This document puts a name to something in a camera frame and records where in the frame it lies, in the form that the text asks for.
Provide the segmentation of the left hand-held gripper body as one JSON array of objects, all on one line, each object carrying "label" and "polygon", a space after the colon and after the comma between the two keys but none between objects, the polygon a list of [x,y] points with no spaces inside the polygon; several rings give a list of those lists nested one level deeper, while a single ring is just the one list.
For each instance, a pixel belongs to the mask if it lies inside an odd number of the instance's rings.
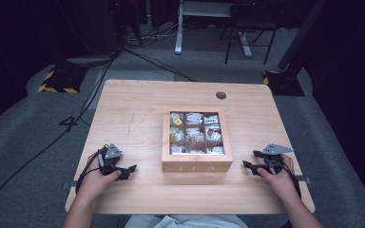
[{"label": "left hand-held gripper body", "polygon": [[116,164],[123,152],[114,144],[105,144],[98,150],[98,159],[101,173],[106,176],[116,170]]}]

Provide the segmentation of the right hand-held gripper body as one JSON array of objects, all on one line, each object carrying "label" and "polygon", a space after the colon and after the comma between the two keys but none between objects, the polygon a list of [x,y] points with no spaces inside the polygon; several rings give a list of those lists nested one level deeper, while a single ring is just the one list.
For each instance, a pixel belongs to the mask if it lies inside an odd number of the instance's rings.
[{"label": "right hand-held gripper body", "polygon": [[293,152],[294,149],[292,147],[286,147],[274,143],[269,143],[262,151],[261,157],[263,158],[267,170],[273,174],[278,174],[283,166],[283,158],[282,155],[284,153]]}]

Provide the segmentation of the wooden tea box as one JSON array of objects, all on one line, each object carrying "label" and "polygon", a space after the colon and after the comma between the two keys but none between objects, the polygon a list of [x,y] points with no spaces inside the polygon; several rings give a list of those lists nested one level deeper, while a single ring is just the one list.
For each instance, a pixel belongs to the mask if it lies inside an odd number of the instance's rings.
[{"label": "wooden tea box", "polygon": [[[221,118],[221,131],[224,155],[170,155],[169,154],[169,117],[171,112],[218,112]],[[225,115],[220,108],[180,106],[170,107],[163,116],[163,171],[167,173],[182,172],[227,172],[233,163],[229,133],[226,126]]]}]

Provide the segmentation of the person's right hand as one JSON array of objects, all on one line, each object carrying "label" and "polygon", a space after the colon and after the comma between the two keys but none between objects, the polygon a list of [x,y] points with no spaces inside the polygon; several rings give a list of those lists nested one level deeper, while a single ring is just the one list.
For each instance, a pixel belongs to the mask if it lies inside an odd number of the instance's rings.
[{"label": "person's right hand", "polygon": [[299,200],[298,191],[292,181],[294,175],[293,160],[283,155],[283,168],[276,174],[272,175],[263,168],[259,168],[259,174],[270,184],[274,193],[281,199],[284,204]]}]

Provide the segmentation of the person's left hand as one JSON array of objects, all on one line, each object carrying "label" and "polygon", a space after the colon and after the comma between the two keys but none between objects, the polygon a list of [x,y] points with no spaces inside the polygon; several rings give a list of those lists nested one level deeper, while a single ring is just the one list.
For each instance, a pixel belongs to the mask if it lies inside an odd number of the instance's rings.
[{"label": "person's left hand", "polygon": [[119,178],[121,172],[117,170],[109,175],[103,175],[100,171],[99,160],[94,155],[88,157],[87,164],[88,168],[76,197],[81,201],[93,202],[112,182]]}]

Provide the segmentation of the pile of tea bag packets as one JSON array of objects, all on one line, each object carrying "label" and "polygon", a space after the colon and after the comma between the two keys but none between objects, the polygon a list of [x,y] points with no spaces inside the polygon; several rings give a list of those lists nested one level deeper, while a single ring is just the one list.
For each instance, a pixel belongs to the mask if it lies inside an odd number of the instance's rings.
[{"label": "pile of tea bag packets", "polygon": [[218,112],[171,112],[170,155],[224,155]]}]

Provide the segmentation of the hazard-striped stand base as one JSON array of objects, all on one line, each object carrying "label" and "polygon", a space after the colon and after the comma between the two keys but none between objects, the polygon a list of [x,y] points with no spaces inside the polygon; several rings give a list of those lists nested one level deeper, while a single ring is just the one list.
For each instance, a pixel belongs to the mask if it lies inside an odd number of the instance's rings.
[{"label": "hazard-striped stand base", "polygon": [[296,77],[288,76],[282,71],[265,71],[262,81],[268,86],[274,96],[304,96],[304,91]]},{"label": "hazard-striped stand base", "polygon": [[39,86],[38,91],[77,94],[80,92],[82,82],[86,77],[86,72],[87,69],[83,67],[61,69],[53,66],[43,83]]}]

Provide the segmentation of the person's light clothing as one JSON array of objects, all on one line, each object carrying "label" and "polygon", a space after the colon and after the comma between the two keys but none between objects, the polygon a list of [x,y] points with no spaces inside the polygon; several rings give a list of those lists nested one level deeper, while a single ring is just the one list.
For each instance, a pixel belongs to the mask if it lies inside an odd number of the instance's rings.
[{"label": "person's light clothing", "polygon": [[133,215],[125,228],[250,228],[235,215]]}]

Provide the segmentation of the black metal chair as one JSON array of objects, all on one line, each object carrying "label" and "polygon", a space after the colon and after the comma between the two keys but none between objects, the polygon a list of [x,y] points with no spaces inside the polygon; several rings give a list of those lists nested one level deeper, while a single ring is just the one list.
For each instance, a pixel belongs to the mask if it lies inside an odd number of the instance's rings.
[{"label": "black metal chair", "polygon": [[228,62],[234,32],[240,38],[244,38],[247,32],[257,32],[259,35],[254,39],[253,43],[256,47],[259,47],[260,44],[257,41],[260,36],[265,31],[271,31],[272,35],[269,43],[267,45],[261,45],[262,48],[267,48],[263,60],[263,63],[266,64],[277,30],[277,18],[271,11],[268,0],[237,0],[229,7],[228,22],[220,36],[222,38],[226,31],[229,32],[224,62]]}]

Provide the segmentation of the black slanted stand post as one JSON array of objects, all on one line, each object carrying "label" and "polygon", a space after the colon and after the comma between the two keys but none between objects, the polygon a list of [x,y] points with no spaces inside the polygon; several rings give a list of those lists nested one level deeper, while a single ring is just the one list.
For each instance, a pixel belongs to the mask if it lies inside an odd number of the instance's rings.
[{"label": "black slanted stand post", "polygon": [[289,67],[294,66],[295,60],[300,55],[300,50],[305,42],[307,34],[312,29],[312,26],[316,22],[327,1],[328,0],[315,0],[314,5],[310,8],[307,16],[302,22],[297,35],[281,58],[278,64],[279,69],[287,70]]}]

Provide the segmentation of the white desk frame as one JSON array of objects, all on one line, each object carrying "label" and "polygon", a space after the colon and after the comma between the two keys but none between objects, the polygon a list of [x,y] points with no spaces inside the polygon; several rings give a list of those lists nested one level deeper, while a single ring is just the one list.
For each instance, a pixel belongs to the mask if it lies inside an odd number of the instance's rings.
[{"label": "white desk frame", "polygon": [[228,18],[230,3],[217,2],[216,0],[179,0],[178,31],[174,53],[183,52],[183,18],[184,16],[204,16]]}]

